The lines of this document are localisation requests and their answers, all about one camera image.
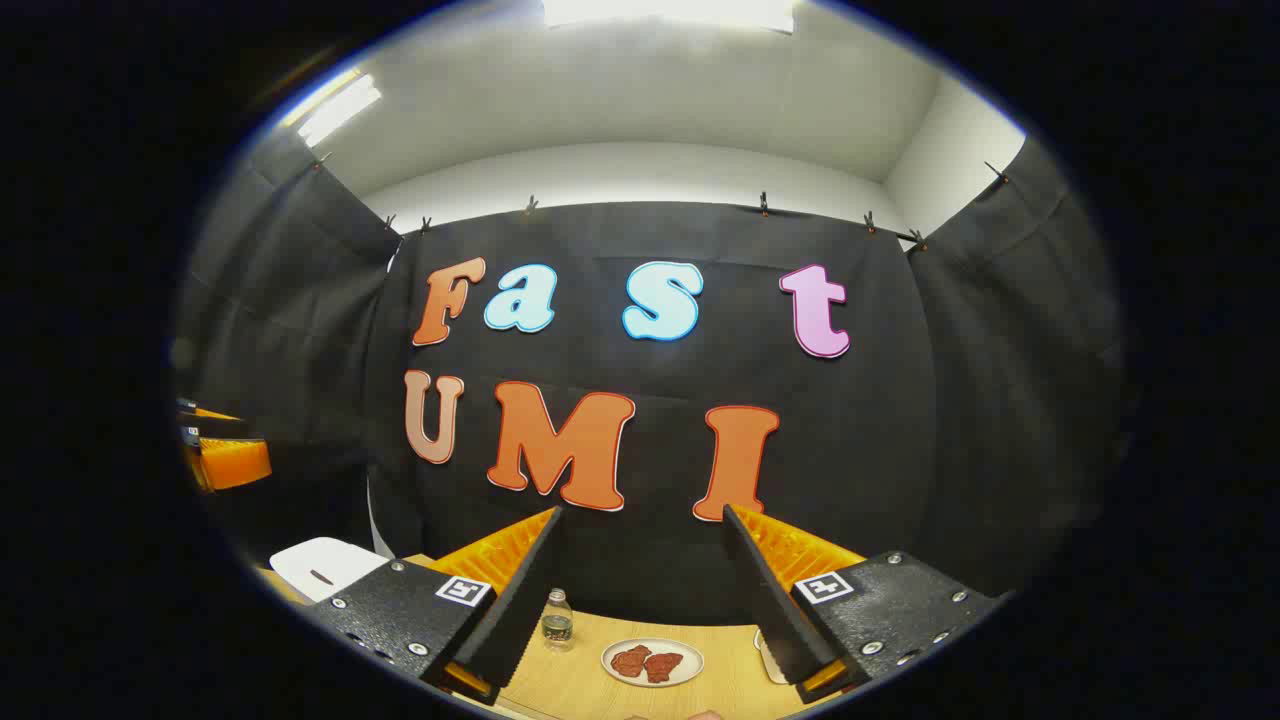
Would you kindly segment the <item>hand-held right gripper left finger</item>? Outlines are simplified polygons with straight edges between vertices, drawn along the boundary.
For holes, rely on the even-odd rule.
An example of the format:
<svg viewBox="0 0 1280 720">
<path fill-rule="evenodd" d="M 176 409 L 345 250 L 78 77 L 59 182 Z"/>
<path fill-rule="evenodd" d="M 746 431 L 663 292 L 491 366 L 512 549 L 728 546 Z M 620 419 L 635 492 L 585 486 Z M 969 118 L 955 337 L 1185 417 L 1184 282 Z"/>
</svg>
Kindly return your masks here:
<svg viewBox="0 0 1280 720">
<path fill-rule="evenodd" d="M 426 565 L 389 561 L 305 616 L 404 678 L 494 705 L 556 583 L 562 515 L 549 509 Z"/>
</svg>

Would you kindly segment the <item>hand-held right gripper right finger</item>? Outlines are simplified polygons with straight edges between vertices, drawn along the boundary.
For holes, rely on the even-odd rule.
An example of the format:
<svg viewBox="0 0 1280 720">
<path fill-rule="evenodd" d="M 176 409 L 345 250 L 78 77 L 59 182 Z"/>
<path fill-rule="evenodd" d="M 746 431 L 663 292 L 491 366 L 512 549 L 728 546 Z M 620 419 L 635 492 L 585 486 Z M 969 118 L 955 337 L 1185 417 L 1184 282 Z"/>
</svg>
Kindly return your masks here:
<svg viewBox="0 0 1280 720">
<path fill-rule="evenodd" d="M 864 557 L 736 503 L 722 529 L 739 596 L 805 703 L 915 667 L 1006 602 L 905 551 Z"/>
</svg>

